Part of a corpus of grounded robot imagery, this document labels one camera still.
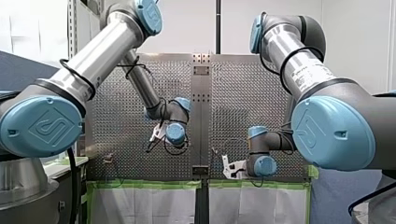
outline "black cable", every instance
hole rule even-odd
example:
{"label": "black cable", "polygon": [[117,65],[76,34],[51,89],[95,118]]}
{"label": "black cable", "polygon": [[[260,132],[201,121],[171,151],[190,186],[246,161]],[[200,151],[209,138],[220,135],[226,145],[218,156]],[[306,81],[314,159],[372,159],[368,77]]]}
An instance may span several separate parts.
{"label": "black cable", "polygon": [[135,67],[140,66],[143,69],[145,69],[148,72],[148,74],[151,76],[151,85],[153,85],[154,76],[152,75],[151,70],[149,70],[145,64],[139,63],[139,60],[140,60],[140,56],[137,55],[136,58],[134,59],[134,61],[132,62],[132,64],[119,64],[119,65],[117,65],[117,67],[129,67],[130,68],[125,74],[125,78],[128,79],[128,75],[132,72],[132,70],[134,70]]}
{"label": "black cable", "polygon": [[256,183],[254,183],[253,180],[250,180],[250,183],[256,188],[261,188],[262,185],[264,184],[264,177],[262,178],[262,182],[260,183],[260,185],[256,185]]}
{"label": "black cable", "polygon": [[373,193],[368,194],[368,195],[366,195],[366,196],[364,196],[364,197],[358,199],[356,202],[352,203],[352,204],[347,208],[347,211],[348,211],[349,215],[352,216],[353,208],[354,208],[356,205],[358,205],[358,204],[360,204],[360,203],[364,203],[365,201],[367,201],[367,200],[369,200],[369,199],[372,199],[372,198],[374,198],[375,196],[378,196],[379,194],[382,194],[382,193],[387,192],[388,190],[394,189],[394,188],[396,188],[396,182],[394,182],[394,183],[392,183],[392,184],[389,184],[389,185],[387,185],[386,187],[384,187],[384,188],[382,188],[382,189],[378,189],[378,190],[374,191]]}
{"label": "black cable", "polygon": [[21,93],[20,91],[11,91],[11,92],[0,93],[0,103],[4,102],[6,100],[15,98],[20,93]]}
{"label": "black cable", "polygon": [[67,156],[70,160],[70,172],[72,178],[72,207],[70,211],[69,223],[75,223],[78,208],[78,169],[76,166],[76,159],[74,157],[73,149],[71,147],[67,149]]}
{"label": "black cable", "polygon": [[274,70],[272,70],[271,68],[269,68],[268,66],[267,66],[267,64],[265,64],[265,62],[264,62],[264,59],[263,59],[263,56],[262,56],[262,40],[264,39],[264,16],[265,16],[265,14],[266,14],[266,12],[262,12],[262,15],[261,15],[261,21],[260,21],[260,23],[261,23],[261,27],[262,27],[262,33],[261,33],[261,40],[259,41],[259,57],[260,57],[260,62],[262,63],[262,66],[267,70],[267,71],[269,71],[269,72],[271,72],[271,73],[273,73],[273,74],[275,74],[275,75],[277,75],[277,76],[279,76],[279,73],[277,72],[277,71],[274,71]]}
{"label": "black cable", "polygon": [[[278,150],[282,151],[283,153],[285,153],[285,154],[288,155],[288,156],[291,156],[291,155],[294,153],[294,151],[295,151],[296,149],[295,149],[295,147],[294,147],[294,144],[293,144],[293,143],[289,140],[289,138],[285,135],[285,131],[284,131],[284,130],[281,130],[281,131],[272,132],[272,133],[277,133],[277,134],[279,135],[280,142],[279,142],[279,149],[278,149]],[[291,147],[291,152],[287,152],[286,150],[283,149],[283,140],[286,140],[286,141],[289,143],[289,145],[290,145],[290,147]]]}
{"label": "black cable", "polygon": [[184,150],[177,152],[177,153],[173,153],[173,152],[169,151],[169,149],[166,147],[166,141],[163,141],[163,147],[165,148],[165,151],[171,156],[181,156],[184,153],[186,153],[186,151],[189,149],[189,145],[190,145],[189,137],[187,135],[186,135],[186,144],[187,144],[187,146],[184,146]]}
{"label": "black cable", "polygon": [[73,68],[69,67],[69,65],[67,65],[69,61],[66,59],[61,59],[59,60],[59,63],[61,64],[61,66],[63,68],[65,68],[67,71],[69,71],[69,73],[74,76],[74,77],[78,77],[79,79],[83,80],[90,88],[92,91],[92,94],[90,96],[90,98],[88,99],[88,101],[90,101],[91,99],[93,99],[93,97],[96,94],[96,88],[93,86],[93,84],[84,76],[80,75],[76,70],[74,70]]}
{"label": "black cable", "polygon": [[291,95],[291,92],[290,92],[290,90],[289,90],[289,87],[286,85],[286,83],[285,83],[285,78],[284,78],[284,76],[285,76],[284,72],[285,72],[286,64],[287,64],[288,61],[291,59],[291,57],[293,57],[294,55],[296,55],[296,54],[298,54],[299,52],[301,52],[301,51],[303,51],[303,50],[306,50],[306,49],[315,51],[315,52],[319,55],[320,61],[321,61],[321,62],[324,61],[324,55],[323,55],[322,51],[320,51],[320,49],[317,49],[317,48],[312,47],[312,46],[305,46],[305,47],[302,47],[302,48],[299,48],[299,49],[295,49],[294,51],[292,51],[292,52],[285,58],[285,60],[283,60],[283,63],[282,63],[282,65],[280,66],[280,69],[279,69],[280,84],[282,84],[283,89],[285,89],[285,91],[286,91],[288,94],[290,94],[290,95]]}

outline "white object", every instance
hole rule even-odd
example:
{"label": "white object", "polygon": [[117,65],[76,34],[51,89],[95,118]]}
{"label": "white object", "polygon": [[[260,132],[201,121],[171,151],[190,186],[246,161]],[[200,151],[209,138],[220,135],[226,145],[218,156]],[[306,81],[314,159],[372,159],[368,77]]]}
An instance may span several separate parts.
{"label": "white object", "polygon": [[152,136],[150,137],[149,141],[152,143],[152,142],[155,142],[156,140],[162,140],[162,141],[165,141],[167,144],[171,144],[168,141],[168,139],[165,137],[167,127],[168,127],[168,125],[165,123],[163,123],[163,126],[161,126],[161,127],[160,127],[160,124],[157,124],[157,126],[155,126],[154,130],[152,131]]}
{"label": "white object", "polygon": [[[84,157],[78,160],[80,157],[76,157],[76,166],[80,166],[88,162],[88,157]],[[49,165],[44,165],[44,171],[49,179],[56,179],[57,177],[64,175],[70,171],[70,165],[63,165],[60,162],[53,162]]]}
{"label": "white object", "polygon": [[227,179],[248,179],[247,161],[235,161],[228,163],[227,155],[221,156],[223,162],[223,174]]}

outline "pegboard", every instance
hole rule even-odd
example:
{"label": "pegboard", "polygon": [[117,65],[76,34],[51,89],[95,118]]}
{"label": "pegboard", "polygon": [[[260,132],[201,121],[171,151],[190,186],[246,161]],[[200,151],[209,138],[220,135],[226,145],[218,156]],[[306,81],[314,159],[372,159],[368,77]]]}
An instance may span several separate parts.
{"label": "pegboard", "polygon": [[[230,162],[246,159],[248,128],[264,125],[279,130],[288,95],[279,76],[266,71],[257,56],[213,55],[211,63],[210,178],[224,178],[219,154],[227,154]],[[297,151],[293,155],[271,151],[271,155],[278,170],[268,179],[303,181],[307,177],[305,161]]]}
{"label": "pegboard", "polygon": [[[158,94],[170,100],[190,98],[191,56],[145,56],[140,61],[152,72],[151,83]],[[149,138],[157,121],[146,119],[144,107],[125,73],[116,68],[98,89],[87,122],[87,154],[89,179],[191,179],[191,155],[171,156],[163,144],[147,153]],[[113,153],[113,163],[103,163],[105,155]]]}
{"label": "pegboard", "polygon": [[[227,154],[229,161],[244,160],[248,127],[280,128],[288,95],[277,76],[266,72],[256,56],[206,57],[210,61],[204,68],[209,72],[198,76],[194,73],[200,64],[194,55],[141,55],[141,62],[153,72],[150,79],[161,97],[193,100],[187,131],[192,136],[191,148],[180,157],[168,155],[163,144],[145,152],[158,121],[145,119],[133,85],[122,70],[113,71],[88,111],[86,144],[88,154],[93,155],[89,179],[191,180],[191,167],[197,164],[208,165],[209,178],[224,178],[219,155],[212,149]],[[103,163],[109,153],[114,153],[111,165]],[[275,151],[272,155],[278,164],[272,179],[303,181],[307,177],[304,159],[297,152],[289,156]]]}

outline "blue cap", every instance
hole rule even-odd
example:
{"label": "blue cap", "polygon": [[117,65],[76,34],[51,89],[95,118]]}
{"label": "blue cap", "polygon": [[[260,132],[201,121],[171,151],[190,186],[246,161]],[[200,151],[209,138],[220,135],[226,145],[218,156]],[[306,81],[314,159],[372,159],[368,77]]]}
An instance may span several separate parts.
{"label": "blue cap", "polygon": [[260,156],[254,162],[254,174],[256,176],[274,175],[276,168],[276,161],[270,156]]}
{"label": "blue cap", "polygon": [[183,108],[190,113],[191,111],[190,100],[183,97],[177,97],[175,98],[175,100],[178,101],[178,103],[181,104],[181,106],[183,106]]}
{"label": "blue cap", "polygon": [[375,137],[364,117],[330,96],[313,96],[297,104],[291,128],[303,157],[325,169],[356,171],[375,155]]}
{"label": "blue cap", "polygon": [[250,33],[250,52],[258,54],[260,52],[259,46],[262,40],[262,15],[254,19],[253,25],[251,26]]}
{"label": "blue cap", "polygon": [[268,133],[268,129],[265,126],[253,126],[247,130],[247,138],[250,139],[262,133]]}
{"label": "blue cap", "polygon": [[71,147],[81,134],[75,105],[58,96],[29,98],[0,119],[0,143],[21,157],[49,157]]}
{"label": "blue cap", "polygon": [[163,29],[163,19],[153,0],[136,0],[136,14],[149,35],[157,35]]}
{"label": "blue cap", "polygon": [[186,132],[184,131],[183,126],[179,123],[171,123],[167,128],[166,128],[166,139],[172,145],[180,145],[184,142],[184,138],[186,136]]}

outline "small metal part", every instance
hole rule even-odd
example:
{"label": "small metal part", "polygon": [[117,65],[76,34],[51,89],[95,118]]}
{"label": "small metal part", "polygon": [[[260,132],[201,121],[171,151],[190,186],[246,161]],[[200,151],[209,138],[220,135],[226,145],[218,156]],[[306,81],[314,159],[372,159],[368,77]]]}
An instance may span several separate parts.
{"label": "small metal part", "polygon": [[194,66],[194,74],[197,76],[209,76],[209,66]]}
{"label": "small metal part", "polygon": [[223,174],[227,179],[249,179],[247,161],[235,161],[228,163],[227,155],[223,155]]}
{"label": "small metal part", "polygon": [[66,208],[66,202],[60,201],[58,203],[58,210],[61,212]]}
{"label": "small metal part", "polygon": [[114,153],[109,153],[103,157],[103,163],[112,163]]}
{"label": "small metal part", "polygon": [[194,165],[192,166],[193,175],[208,175],[209,167],[207,165]]}

